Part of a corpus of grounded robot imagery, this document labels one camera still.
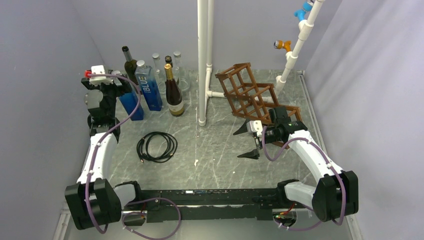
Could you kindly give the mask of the small dark bottle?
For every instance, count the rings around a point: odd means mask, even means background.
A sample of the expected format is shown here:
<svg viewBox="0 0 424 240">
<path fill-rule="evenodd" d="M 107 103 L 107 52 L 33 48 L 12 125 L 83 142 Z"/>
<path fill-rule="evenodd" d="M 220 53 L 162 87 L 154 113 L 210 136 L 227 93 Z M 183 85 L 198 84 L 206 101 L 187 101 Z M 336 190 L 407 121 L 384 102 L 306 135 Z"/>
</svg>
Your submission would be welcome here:
<svg viewBox="0 0 424 240">
<path fill-rule="evenodd" d="M 172 68 L 174 67 L 173 66 L 173 60 L 172 60 L 172 57 L 170 55 L 166 55 L 164 59 L 165 59 L 166 64 L 170 64 Z M 176 83 L 177 83 L 177 85 L 179 85 L 179 77 L 176 78 Z"/>
</svg>

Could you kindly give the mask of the brown bottle gold foil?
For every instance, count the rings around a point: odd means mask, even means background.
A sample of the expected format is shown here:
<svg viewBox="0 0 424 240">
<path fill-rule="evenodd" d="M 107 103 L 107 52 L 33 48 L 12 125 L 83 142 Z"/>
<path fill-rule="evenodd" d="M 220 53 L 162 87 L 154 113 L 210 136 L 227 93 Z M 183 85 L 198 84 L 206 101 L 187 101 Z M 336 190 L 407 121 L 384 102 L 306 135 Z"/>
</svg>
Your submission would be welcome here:
<svg viewBox="0 0 424 240">
<path fill-rule="evenodd" d="M 172 116 L 179 117 L 184 113 L 185 108 L 182 93 L 174 78 L 171 64 L 166 63 L 164 65 L 164 72 L 166 75 L 165 85 L 168 109 Z"/>
</svg>

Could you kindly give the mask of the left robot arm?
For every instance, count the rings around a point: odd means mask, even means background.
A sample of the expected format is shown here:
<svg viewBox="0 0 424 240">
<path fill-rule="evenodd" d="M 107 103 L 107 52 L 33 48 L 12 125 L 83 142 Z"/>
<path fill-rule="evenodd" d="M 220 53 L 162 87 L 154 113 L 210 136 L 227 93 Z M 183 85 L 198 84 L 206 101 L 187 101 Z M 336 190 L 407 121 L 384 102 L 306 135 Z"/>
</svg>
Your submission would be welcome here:
<svg viewBox="0 0 424 240">
<path fill-rule="evenodd" d="M 117 97 L 130 93 L 128 82 L 116 83 L 111 74 L 89 74 L 82 78 L 88 89 L 84 97 L 89 111 L 88 125 L 90 144 L 80 177 L 66 187 L 64 196 L 77 229 L 97 228 L 102 234 L 108 226 L 118 222 L 122 209 L 139 209 L 144 196 L 132 183 L 112 187 L 108 181 L 113 153 L 120 138 L 120 122 L 116 118 Z"/>
</svg>

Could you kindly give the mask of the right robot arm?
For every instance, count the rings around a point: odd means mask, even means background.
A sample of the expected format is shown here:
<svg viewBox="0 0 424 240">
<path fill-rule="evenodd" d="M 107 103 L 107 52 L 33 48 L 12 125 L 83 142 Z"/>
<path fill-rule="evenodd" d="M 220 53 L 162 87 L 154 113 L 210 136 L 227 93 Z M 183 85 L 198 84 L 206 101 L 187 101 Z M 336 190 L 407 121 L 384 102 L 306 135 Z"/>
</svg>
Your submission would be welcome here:
<svg viewBox="0 0 424 240">
<path fill-rule="evenodd" d="M 359 179 L 353 171 L 345 171 L 323 151 L 313 139 L 306 125 L 291 120 L 284 106 L 271 108 L 270 124 L 247 118 L 235 135 L 250 134 L 255 149 L 239 155 L 240 158 L 258 159 L 263 150 L 266 158 L 276 161 L 286 148 L 293 150 L 307 166 L 316 181 L 315 186 L 297 179 L 278 183 L 275 200 L 287 208 L 299 203 L 311 208 L 321 222 L 332 221 L 341 225 L 346 216 L 359 210 Z"/>
</svg>

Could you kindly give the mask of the clear blue-label bottle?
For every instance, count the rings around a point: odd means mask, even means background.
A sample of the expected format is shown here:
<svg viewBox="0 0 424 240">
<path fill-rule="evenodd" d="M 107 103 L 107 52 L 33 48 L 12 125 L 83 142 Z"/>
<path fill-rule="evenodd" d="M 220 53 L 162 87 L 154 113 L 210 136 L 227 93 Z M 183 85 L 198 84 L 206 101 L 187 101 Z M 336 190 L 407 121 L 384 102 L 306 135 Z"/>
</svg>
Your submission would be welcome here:
<svg viewBox="0 0 424 240">
<path fill-rule="evenodd" d="M 138 60 L 134 74 L 149 110 L 160 112 L 163 102 L 153 68 L 147 65 L 144 60 Z"/>
<path fill-rule="evenodd" d="M 144 111 L 141 107 L 136 85 L 131 81 L 123 80 L 119 77 L 113 78 L 114 84 L 117 86 L 117 97 L 127 113 L 127 117 L 123 122 L 141 121 L 144 119 Z"/>
</svg>

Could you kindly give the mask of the dark green wine bottle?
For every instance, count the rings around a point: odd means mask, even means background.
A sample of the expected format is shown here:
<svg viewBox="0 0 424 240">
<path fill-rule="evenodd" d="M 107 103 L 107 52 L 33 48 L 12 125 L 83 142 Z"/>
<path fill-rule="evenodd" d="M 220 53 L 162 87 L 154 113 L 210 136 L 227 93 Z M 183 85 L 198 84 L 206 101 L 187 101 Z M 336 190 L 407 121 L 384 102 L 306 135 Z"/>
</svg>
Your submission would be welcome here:
<svg viewBox="0 0 424 240">
<path fill-rule="evenodd" d="M 135 76 L 135 71 L 137 69 L 137 61 L 132 57 L 129 48 L 127 46 L 122 46 L 122 52 L 124 54 L 126 62 L 124 63 L 124 69 L 128 78 L 138 85 L 137 78 Z"/>
</svg>

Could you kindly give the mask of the brown wooden wine rack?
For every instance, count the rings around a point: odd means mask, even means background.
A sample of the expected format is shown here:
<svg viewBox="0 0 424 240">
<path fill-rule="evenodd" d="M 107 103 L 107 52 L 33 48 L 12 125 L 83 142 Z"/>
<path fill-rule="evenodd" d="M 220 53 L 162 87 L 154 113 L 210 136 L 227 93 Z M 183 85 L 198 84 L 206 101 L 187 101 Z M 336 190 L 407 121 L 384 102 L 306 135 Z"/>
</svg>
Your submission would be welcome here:
<svg viewBox="0 0 424 240">
<path fill-rule="evenodd" d="M 272 83 L 257 82 L 249 62 L 237 63 L 215 74 L 223 89 L 233 116 L 245 121 L 260 120 L 265 126 L 274 126 L 277 114 L 271 109 L 285 109 L 285 121 L 302 121 L 298 106 L 280 104 Z"/>
</svg>

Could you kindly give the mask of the clear bottle dark label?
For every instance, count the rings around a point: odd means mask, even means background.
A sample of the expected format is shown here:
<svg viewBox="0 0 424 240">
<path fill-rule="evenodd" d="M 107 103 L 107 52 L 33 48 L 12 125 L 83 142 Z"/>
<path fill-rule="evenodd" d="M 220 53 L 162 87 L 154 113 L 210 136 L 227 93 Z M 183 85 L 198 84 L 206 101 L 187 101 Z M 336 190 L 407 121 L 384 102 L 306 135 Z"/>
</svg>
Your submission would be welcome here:
<svg viewBox="0 0 424 240">
<path fill-rule="evenodd" d="M 173 69 L 177 77 L 177 84 L 182 92 L 186 92 L 190 89 L 190 81 L 188 79 L 186 68 L 182 63 L 181 52 L 174 51 L 173 56 Z"/>
</svg>

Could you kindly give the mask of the clear bottle with cork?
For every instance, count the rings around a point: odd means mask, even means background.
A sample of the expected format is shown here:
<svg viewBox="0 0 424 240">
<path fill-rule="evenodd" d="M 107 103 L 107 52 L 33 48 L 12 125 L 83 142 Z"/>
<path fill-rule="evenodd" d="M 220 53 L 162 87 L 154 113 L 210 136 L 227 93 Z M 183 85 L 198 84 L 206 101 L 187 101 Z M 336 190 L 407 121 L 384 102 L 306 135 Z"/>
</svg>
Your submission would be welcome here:
<svg viewBox="0 0 424 240">
<path fill-rule="evenodd" d="M 152 54 L 152 59 L 154 63 L 155 77 L 156 77 L 159 93 L 161 95 L 165 95 L 166 94 L 166 77 L 164 74 L 164 70 L 162 69 L 163 64 L 161 62 L 161 57 L 158 53 L 155 52 Z"/>
</svg>

